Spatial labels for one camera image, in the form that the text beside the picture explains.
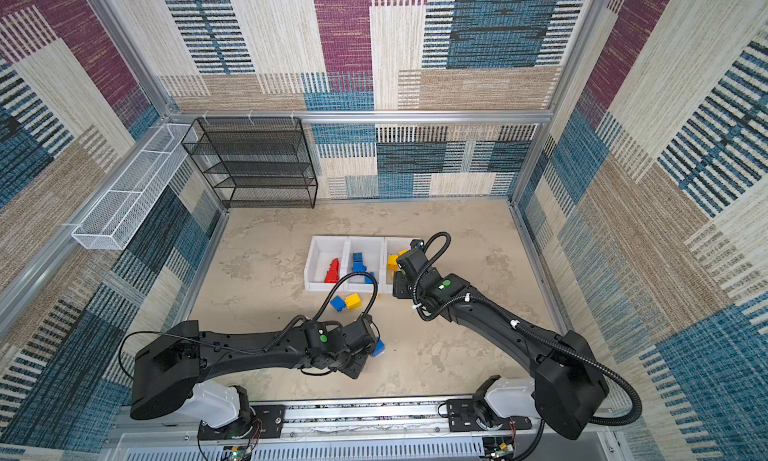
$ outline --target robotic arm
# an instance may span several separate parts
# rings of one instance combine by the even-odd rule
[[[446,243],[427,259],[426,251],[438,237],[444,237]],[[397,258],[400,271],[396,272],[393,295],[411,298],[424,321],[443,316],[466,326],[523,366],[534,379],[536,410],[563,437],[578,438],[587,423],[620,426],[640,417],[642,407],[637,393],[618,374],[594,360],[581,335],[569,331],[561,336],[537,327],[488,300],[461,277],[439,274],[432,264],[449,243],[450,236],[445,232],[426,243],[413,240],[411,249]],[[319,321],[336,289],[353,275],[373,281],[373,294],[365,311],[346,326]],[[197,321],[177,324],[136,354],[130,416],[152,419],[174,411],[186,413],[207,419],[226,437],[238,437],[253,425],[245,390],[224,388],[206,379],[265,367],[314,367],[327,371],[307,374],[340,371],[357,379],[378,341],[369,314],[376,290],[371,274],[347,274],[336,283],[313,319],[296,316],[279,332],[225,334],[199,331]],[[632,409],[622,417],[594,416],[609,392],[604,376],[617,382],[632,400]],[[516,414],[505,412],[499,396],[491,395],[495,381],[492,378],[486,382],[474,397],[478,420],[490,429]]]

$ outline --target red block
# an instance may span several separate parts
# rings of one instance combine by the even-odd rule
[[[339,282],[339,259],[334,259],[331,262],[331,267],[326,273],[326,283],[338,283]]]

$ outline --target building block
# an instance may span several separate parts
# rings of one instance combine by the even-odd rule
[[[379,340],[379,342],[376,343],[376,349],[373,350],[373,354],[371,356],[377,357],[379,356],[379,354],[383,352],[384,352],[384,343],[382,343],[382,341]]]
[[[350,310],[357,309],[358,307],[362,306],[362,300],[360,299],[360,295],[358,293],[352,293],[344,298],[344,303],[346,304],[346,308]]]
[[[346,307],[346,303],[341,299],[340,296],[336,296],[331,300],[331,306],[333,306],[333,309],[336,311],[341,312],[341,310]]]
[[[387,269],[397,269],[397,256],[398,255],[389,255],[386,259],[386,268]]]
[[[331,262],[331,266],[326,273],[326,283],[338,283],[339,282],[339,258],[334,259]]]

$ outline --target white wire basket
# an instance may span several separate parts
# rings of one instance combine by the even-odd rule
[[[189,125],[166,124],[94,204],[72,237],[85,249],[122,251],[187,155],[181,141],[197,141]]]

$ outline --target black mounting plate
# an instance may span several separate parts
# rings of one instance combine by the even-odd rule
[[[465,433],[467,431],[485,431],[478,424],[478,417],[475,414],[475,404],[471,398],[448,399],[446,401],[448,409],[448,427],[451,433]],[[514,427],[516,429],[531,429],[533,423],[530,418],[523,416],[513,416]]]
[[[283,419],[286,407],[283,404],[259,404],[251,406],[254,411],[254,419],[261,419],[261,438],[272,439],[279,438],[283,432]],[[247,437],[250,437],[252,431],[249,431]],[[225,430],[217,431],[203,424],[197,430],[197,437],[200,441],[218,441],[220,439],[235,439],[232,433]]]

